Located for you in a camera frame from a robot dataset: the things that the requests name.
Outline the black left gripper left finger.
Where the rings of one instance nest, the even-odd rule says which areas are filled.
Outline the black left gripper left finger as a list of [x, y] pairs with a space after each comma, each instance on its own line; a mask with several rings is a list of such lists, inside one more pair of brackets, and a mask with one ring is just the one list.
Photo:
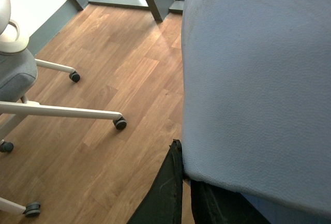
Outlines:
[[181, 223], [183, 158], [180, 140], [173, 140], [148, 193], [128, 223]]

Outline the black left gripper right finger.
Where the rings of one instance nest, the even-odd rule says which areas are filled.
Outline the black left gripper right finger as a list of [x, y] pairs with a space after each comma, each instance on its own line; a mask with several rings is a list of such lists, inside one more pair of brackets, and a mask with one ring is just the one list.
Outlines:
[[195, 223], [269, 223], [242, 194], [194, 180], [191, 209]]

